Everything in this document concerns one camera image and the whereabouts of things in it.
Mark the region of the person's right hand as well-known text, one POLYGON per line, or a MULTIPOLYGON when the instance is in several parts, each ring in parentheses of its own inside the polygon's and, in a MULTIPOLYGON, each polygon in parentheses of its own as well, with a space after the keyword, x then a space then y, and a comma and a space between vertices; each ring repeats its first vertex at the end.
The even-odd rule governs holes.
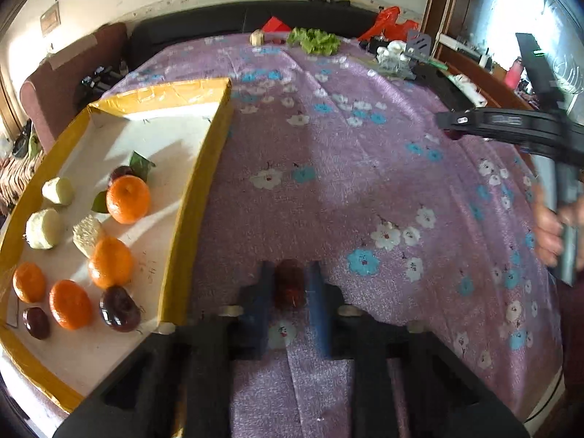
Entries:
POLYGON ((576 270, 583 270, 583 196, 576 203, 564 206, 555 214, 545 206, 545 190, 541 184, 534 186, 534 237, 535 254, 545 266, 555 267, 564 250, 562 229, 565 226, 578 226, 578 253, 576 270))

